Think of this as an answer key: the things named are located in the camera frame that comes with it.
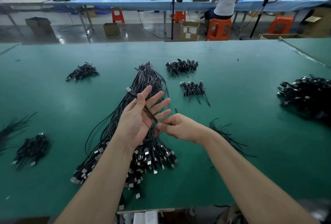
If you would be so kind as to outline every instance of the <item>cable bundle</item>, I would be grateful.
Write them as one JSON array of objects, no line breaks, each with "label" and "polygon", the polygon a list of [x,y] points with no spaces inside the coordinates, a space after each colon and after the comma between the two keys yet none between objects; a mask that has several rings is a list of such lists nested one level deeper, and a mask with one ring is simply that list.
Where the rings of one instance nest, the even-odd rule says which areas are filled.
[{"label": "cable bundle", "polygon": [[244,144],[241,144],[237,141],[235,141],[233,138],[230,137],[231,134],[229,133],[224,133],[222,131],[222,129],[226,126],[229,126],[231,124],[228,124],[228,125],[225,125],[225,126],[222,126],[220,125],[218,128],[216,127],[215,125],[215,121],[217,120],[218,118],[212,120],[210,123],[209,123],[209,128],[214,130],[216,133],[218,133],[219,135],[221,135],[228,143],[230,143],[230,145],[239,153],[242,154],[242,156],[244,156],[246,158],[246,156],[251,156],[251,157],[257,157],[257,156],[254,156],[254,155],[248,155],[246,153],[244,153],[242,151],[242,146],[245,146],[245,147],[248,147],[248,145],[244,145]]},{"label": "cable bundle", "polygon": [[[102,131],[100,136],[100,141],[97,146],[92,150],[90,154],[87,154],[86,146],[89,141],[89,138],[93,131],[96,129],[97,125],[89,137],[85,142],[85,153],[87,158],[83,161],[83,163],[77,167],[71,181],[76,184],[82,184],[91,174],[98,160],[101,158],[102,153],[105,148],[108,146],[111,138],[113,137],[116,128],[118,126],[118,122],[120,116],[124,108],[133,100],[133,97],[130,95],[133,91],[137,93],[141,93],[148,85],[152,86],[152,91],[147,97],[147,99],[151,98],[159,91],[162,91],[163,86],[165,87],[165,92],[167,90],[167,84],[164,78],[153,70],[151,63],[147,62],[144,65],[140,65],[137,69],[138,73],[132,82],[130,88],[127,88],[127,93],[118,107],[105,119],[103,119],[99,124],[103,121],[109,119],[109,123]],[[152,170],[154,174],[157,173],[157,167],[164,169],[164,166],[168,164],[170,167],[174,167],[174,164],[178,162],[174,152],[167,148],[159,137],[154,137],[154,128],[153,125],[148,131],[143,144],[138,146],[135,150],[132,161],[130,164],[130,169],[128,171],[128,177],[126,179],[126,187],[130,190],[133,189],[136,193],[136,198],[140,197],[140,183],[142,181],[142,174],[148,171],[148,169]]]},{"label": "cable bundle", "polygon": [[23,145],[17,150],[16,157],[12,164],[19,164],[16,170],[21,169],[30,159],[30,165],[34,166],[38,160],[45,156],[48,148],[48,139],[43,133],[38,134],[35,138],[26,138]]},{"label": "cable bundle", "polygon": [[302,77],[292,84],[280,84],[278,96],[281,105],[301,117],[317,119],[331,126],[331,80]]},{"label": "cable bundle", "polygon": [[[4,129],[2,129],[0,131],[0,151],[4,151],[7,150],[9,148],[3,148],[3,146],[5,145],[6,141],[9,139],[9,136],[18,131],[21,130],[29,125],[27,125],[27,123],[30,121],[30,118],[35,115],[37,112],[35,112],[34,114],[32,114],[30,117],[24,117],[21,120],[16,122],[16,119],[13,119],[11,122],[9,122],[8,126],[6,126]],[[19,132],[18,134],[12,136],[15,137],[19,134],[21,134],[24,130],[22,130],[21,132]]]},{"label": "cable bundle", "polygon": [[201,95],[205,95],[207,103],[209,104],[209,101],[207,99],[206,93],[205,93],[205,88],[203,88],[203,84],[202,84],[202,80],[200,81],[199,84],[194,84],[192,81],[189,81],[188,84],[186,84],[185,82],[180,82],[180,85],[184,88],[184,96],[187,98],[190,95],[196,95],[199,101],[199,104],[201,105],[200,99],[199,99],[199,94]]},{"label": "cable bundle", "polygon": [[169,72],[168,75],[170,74],[173,75],[180,75],[180,72],[184,72],[187,74],[188,77],[188,72],[193,72],[197,70],[198,67],[198,61],[195,62],[194,60],[190,61],[187,59],[187,62],[185,60],[178,59],[178,62],[172,62],[172,63],[166,63],[167,71]]},{"label": "cable bundle", "polygon": [[85,62],[85,64],[82,66],[78,65],[77,69],[68,75],[68,77],[66,78],[66,81],[68,81],[70,78],[73,78],[74,80],[82,79],[87,76],[91,76],[91,75],[98,74],[98,73],[99,72],[96,70],[95,67],[93,67],[89,63]]}]

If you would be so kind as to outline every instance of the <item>hand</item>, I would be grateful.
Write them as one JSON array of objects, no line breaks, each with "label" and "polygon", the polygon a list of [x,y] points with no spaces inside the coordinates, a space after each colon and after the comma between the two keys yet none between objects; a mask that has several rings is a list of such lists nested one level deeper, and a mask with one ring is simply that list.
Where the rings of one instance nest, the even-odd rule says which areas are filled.
[{"label": "hand", "polygon": [[[149,100],[146,101],[146,97],[152,90],[152,86],[147,86],[142,93],[137,94],[137,99],[134,99],[124,109],[114,136],[116,136],[120,142],[125,144],[126,147],[135,150],[135,148],[143,142],[148,130],[155,123],[150,115],[146,112],[144,106],[149,109],[152,114],[157,113],[165,106],[169,105],[170,99],[167,98],[164,101],[154,105],[163,96],[163,91],[158,92]],[[162,113],[154,115],[157,120],[163,119],[171,113],[171,110],[165,110]]]},{"label": "hand", "polygon": [[204,132],[208,131],[208,129],[209,128],[206,126],[203,126],[184,115],[176,113],[158,123],[155,134],[159,134],[161,131],[176,139],[179,138],[192,141],[201,145]]}]

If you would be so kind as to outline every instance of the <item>dark shorts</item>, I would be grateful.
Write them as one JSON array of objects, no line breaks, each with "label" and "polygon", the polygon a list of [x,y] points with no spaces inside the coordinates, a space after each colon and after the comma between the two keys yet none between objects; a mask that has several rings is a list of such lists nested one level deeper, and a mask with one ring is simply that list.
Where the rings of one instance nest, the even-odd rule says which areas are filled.
[{"label": "dark shorts", "polygon": [[212,19],[230,19],[230,16],[221,16],[214,13],[214,9],[208,10],[205,12],[205,19],[212,20]]}]

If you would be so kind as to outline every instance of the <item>stool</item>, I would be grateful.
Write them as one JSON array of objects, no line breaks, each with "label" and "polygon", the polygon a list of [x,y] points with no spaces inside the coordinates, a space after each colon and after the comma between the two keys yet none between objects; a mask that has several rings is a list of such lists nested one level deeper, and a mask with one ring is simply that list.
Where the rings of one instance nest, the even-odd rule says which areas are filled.
[{"label": "stool", "polygon": [[181,19],[186,21],[186,12],[175,12],[175,16],[173,17],[173,19],[175,20],[175,23],[178,23]]},{"label": "stool", "polygon": [[[113,23],[116,23],[116,21],[122,21],[122,23],[125,24],[122,11],[118,8],[113,8],[112,7],[112,9],[113,9],[113,11],[112,11]],[[119,11],[119,15],[115,15],[114,10]]]},{"label": "stool", "polygon": [[[294,17],[291,16],[277,16],[272,22],[267,34],[288,34],[290,32]],[[276,30],[277,25],[284,24],[282,30]]]},{"label": "stool", "polygon": [[[211,32],[213,25],[215,25],[215,30]],[[230,34],[230,27],[231,27],[231,19],[212,19],[210,22],[209,30],[205,41],[214,40],[228,40]]]}]

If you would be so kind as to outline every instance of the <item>forearm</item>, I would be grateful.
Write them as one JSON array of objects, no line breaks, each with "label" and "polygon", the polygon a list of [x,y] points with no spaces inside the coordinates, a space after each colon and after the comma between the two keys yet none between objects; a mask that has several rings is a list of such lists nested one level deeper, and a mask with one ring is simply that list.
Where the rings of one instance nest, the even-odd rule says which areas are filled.
[{"label": "forearm", "polygon": [[250,224],[317,223],[218,133],[210,129],[204,131],[201,143]]},{"label": "forearm", "polygon": [[124,147],[114,136],[89,178],[55,223],[112,222],[132,154],[133,150]]}]

